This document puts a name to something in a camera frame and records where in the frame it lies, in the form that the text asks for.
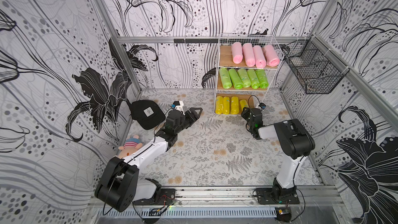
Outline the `green roll front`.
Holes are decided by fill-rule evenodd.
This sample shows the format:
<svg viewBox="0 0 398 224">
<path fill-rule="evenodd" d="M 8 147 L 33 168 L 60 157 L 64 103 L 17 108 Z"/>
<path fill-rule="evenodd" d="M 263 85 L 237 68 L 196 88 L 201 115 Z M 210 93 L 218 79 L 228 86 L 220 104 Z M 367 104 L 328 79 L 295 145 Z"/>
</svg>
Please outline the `green roll front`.
<svg viewBox="0 0 398 224">
<path fill-rule="evenodd" d="M 260 82 L 259 82 L 258 77 L 256 75 L 256 71 L 254 69 L 248 69 L 247 70 L 247 74 L 248 74 L 248 77 L 249 77 L 250 82 L 251 82 L 251 87 L 253 89 L 258 89 L 259 86 L 260 86 Z"/>
</svg>

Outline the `yellow roll with label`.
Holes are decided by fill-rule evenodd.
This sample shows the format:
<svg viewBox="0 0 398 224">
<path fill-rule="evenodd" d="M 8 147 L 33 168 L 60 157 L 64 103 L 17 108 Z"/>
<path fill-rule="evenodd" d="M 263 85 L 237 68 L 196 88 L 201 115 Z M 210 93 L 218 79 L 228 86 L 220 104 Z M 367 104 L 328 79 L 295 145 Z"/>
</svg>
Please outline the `yellow roll with label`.
<svg viewBox="0 0 398 224">
<path fill-rule="evenodd" d="M 219 114 L 219 115 L 223 114 L 223 97 L 222 96 L 216 96 L 215 113 Z"/>
</svg>

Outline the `green roll sideways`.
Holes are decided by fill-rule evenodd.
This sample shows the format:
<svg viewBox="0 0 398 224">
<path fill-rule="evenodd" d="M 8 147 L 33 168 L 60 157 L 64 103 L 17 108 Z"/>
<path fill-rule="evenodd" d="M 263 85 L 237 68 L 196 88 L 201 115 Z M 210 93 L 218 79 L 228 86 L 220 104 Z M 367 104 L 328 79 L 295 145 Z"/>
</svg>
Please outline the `green roll sideways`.
<svg viewBox="0 0 398 224">
<path fill-rule="evenodd" d="M 268 79 L 267 79 L 267 75 L 264 69 L 256 69 L 255 71 L 256 76 L 259 80 L 259 87 L 262 89 L 266 89 L 268 88 Z"/>
</svg>

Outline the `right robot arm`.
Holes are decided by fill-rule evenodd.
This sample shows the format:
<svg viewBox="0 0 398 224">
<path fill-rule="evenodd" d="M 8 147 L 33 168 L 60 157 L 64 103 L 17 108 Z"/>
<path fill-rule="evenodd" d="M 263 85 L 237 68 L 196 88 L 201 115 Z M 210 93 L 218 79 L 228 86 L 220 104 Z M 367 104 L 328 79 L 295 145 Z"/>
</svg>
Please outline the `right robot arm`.
<svg viewBox="0 0 398 224">
<path fill-rule="evenodd" d="M 290 119 L 264 125 L 262 111 L 259 108 L 244 107 L 241 113 L 247 121 L 247 131 L 256 140 L 277 138 L 284 153 L 281 170 L 274 179 L 273 188 L 291 190 L 295 188 L 295 177 L 312 150 L 315 142 L 298 119 Z"/>
</svg>

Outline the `yellow roll front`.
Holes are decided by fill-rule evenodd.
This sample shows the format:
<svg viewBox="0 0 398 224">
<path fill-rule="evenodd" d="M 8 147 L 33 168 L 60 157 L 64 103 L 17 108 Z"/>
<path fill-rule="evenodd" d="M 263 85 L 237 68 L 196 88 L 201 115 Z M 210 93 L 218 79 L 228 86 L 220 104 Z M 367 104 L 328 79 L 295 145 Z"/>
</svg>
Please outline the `yellow roll front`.
<svg viewBox="0 0 398 224">
<path fill-rule="evenodd" d="M 239 98 L 237 96 L 231 97 L 230 103 L 231 103 L 230 114 L 237 115 L 239 113 Z"/>
</svg>

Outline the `green roll dark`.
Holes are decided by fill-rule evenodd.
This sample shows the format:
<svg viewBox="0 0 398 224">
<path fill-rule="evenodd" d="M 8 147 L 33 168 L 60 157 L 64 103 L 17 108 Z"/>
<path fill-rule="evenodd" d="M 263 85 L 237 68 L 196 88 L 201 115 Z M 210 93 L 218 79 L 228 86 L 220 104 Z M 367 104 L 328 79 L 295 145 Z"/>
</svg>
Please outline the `green roll dark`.
<svg viewBox="0 0 398 224">
<path fill-rule="evenodd" d="M 234 89 L 240 90 L 243 88 L 243 82 L 242 82 L 240 76 L 238 75 L 236 69 L 230 68 L 229 76 L 230 76 L 230 79 L 231 79 Z"/>
</svg>

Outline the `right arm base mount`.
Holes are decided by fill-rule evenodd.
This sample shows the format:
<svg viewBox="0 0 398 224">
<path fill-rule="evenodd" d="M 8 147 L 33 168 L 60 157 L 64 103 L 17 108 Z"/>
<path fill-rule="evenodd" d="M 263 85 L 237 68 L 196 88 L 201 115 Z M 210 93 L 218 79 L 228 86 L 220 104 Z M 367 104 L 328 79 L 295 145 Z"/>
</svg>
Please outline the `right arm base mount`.
<svg viewBox="0 0 398 224">
<path fill-rule="evenodd" d="M 299 204 L 300 200 L 296 193 L 296 188 L 256 188 L 254 197 L 260 205 L 295 205 Z"/>
</svg>

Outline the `pink roll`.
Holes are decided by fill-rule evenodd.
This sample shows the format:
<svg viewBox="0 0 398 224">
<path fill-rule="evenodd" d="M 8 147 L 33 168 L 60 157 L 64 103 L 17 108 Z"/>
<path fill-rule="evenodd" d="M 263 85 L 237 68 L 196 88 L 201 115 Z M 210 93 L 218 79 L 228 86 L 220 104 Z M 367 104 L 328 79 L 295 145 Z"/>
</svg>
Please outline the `pink roll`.
<svg viewBox="0 0 398 224">
<path fill-rule="evenodd" d="M 251 43 L 243 44 L 242 50 L 246 65 L 248 67 L 254 67 L 256 65 L 256 59 L 252 44 Z"/>
<path fill-rule="evenodd" d="M 280 58 L 272 45 L 263 47 L 263 53 L 266 59 L 267 66 L 277 67 L 280 63 Z"/>
<path fill-rule="evenodd" d="M 263 49 L 259 45 L 253 46 L 254 56 L 256 60 L 257 68 L 265 68 L 267 65 L 265 55 L 263 53 Z"/>
<path fill-rule="evenodd" d="M 231 45 L 231 52 L 233 57 L 233 63 L 240 64 L 243 60 L 243 47 L 240 42 L 234 42 Z"/>
</svg>

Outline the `pale green roll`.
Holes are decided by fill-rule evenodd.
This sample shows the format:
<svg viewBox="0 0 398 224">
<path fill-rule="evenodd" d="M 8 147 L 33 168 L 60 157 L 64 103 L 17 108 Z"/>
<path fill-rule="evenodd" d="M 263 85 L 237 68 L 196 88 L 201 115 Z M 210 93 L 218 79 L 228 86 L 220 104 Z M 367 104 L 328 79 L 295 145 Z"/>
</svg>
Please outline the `pale green roll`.
<svg viewBox="0 0 398 224">
<path fill-rule="evenodd" d="M 251 82 L 250 82 L 250 79 L 248 77 L 247 70 L 244 69 L 244 68 L 240 68 L 240 69 L 238 69 L 237 73 L 238 73 L 238 75 L 239 75 L 239 77 L 240 77 L 240 79 L 241 79 L 241 81 L 243 83 L 243 87 L 244 88 L 251 87 Z"/>
</svg>

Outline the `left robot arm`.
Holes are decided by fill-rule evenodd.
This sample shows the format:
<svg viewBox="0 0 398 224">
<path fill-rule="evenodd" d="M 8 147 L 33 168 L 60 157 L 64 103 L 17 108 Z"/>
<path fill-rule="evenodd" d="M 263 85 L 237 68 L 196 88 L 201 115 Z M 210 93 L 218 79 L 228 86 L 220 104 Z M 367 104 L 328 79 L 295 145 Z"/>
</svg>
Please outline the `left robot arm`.
<svg viewBox="0 0 398 224">
<path fill-rule="evenodd" d="M 191 107 L 185 113 L 171 110 L 165 124 L 154 134 L 151 142 L 131 155 L 110 159 L 94 196 L 119 212 L 140 201 L 158 203 L 162 197 L 161 185 L 154 179 L 139 179 L 140 170 L 170 150 L 176 143 L 178 134 L 191 127 L 201 117 L 202 111 L 200 107 Z"/>
</svg>

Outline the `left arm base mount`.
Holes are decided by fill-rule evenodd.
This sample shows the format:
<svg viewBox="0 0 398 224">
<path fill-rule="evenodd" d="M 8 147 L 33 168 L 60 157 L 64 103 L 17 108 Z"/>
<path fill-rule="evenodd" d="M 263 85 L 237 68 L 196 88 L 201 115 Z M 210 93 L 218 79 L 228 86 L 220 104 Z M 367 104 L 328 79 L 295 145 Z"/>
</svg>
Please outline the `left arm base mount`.
<svg viewBox="0 0 398 224">
<path fill-rule="evenodd" d="M 157 180 L 145 178 L 138 181 L 133 203 L 169 206 L 174 203 L 175 195 L 175 188 L 164 188 Z"/>
</svg>

